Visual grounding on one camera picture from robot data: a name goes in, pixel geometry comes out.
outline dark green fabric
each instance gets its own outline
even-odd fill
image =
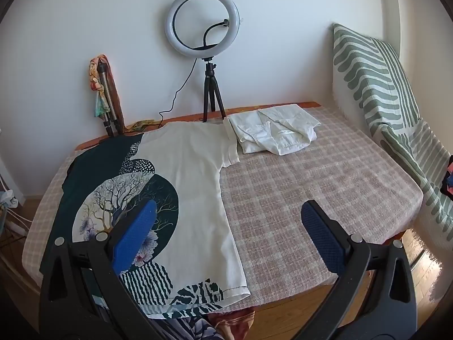
[[[47,257],[55,239],[64,237],[65,241],[72,242],[74,218],[85,198],[105,180],[118,175],[131,146],[140,142],[142,136],[139,134],[131,137],[123,135],[108,138],[98,146],[76,157],[62,186],[63,196],[42,257],[39,268],[41,273],[48,268]]]

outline folded white shirt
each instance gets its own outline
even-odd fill
[[[280,156],[316,139],[321,123],[297,105],[275,106],[228,116],[244,153],[268,150]]]

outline tripod leg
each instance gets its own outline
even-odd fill
[[[220,113],[222,114],[222,119],[225,119],[226,114],[225,114],[225,109],[223,108],[222,98],[220,96],[219,84],[217,83],[217,79],[215,76],[212,77],[212,80],[214,81],[214,90],[216,92],[217,103],[219,104],[219,110],[220,110]]]
[[[204,78],[203,123],[208,121],[209,77]]]
[[[214,112],[216,110],[216,97],[214,94],[214,82],[212,78],[209,78],[209,102],[211,103],[211,111]]]

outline striped fabric cover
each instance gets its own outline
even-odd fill
[[[452,260],[453,201],[439,190],[450,153],[420,117],[395,50],[334,24],[334,70],[334,81],[342,78],[363,110],[373,141],[422,189],[416,233],[440,261]]]

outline black tripod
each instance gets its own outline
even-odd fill
[[[204,79],[204,106],[203,106],[203,123],[208,120],[208,98],[211,103],[211,111],[216,110],[216,97],[217,103],[219,104],[219,110],[222,115],[222,119],[225,119],[225,109],[223,108],[222,98],[220,96],[219,85],[214,74],[216,64],[212,64],[210,61],[212,58],[203,59],[206,61],[206,77]]]

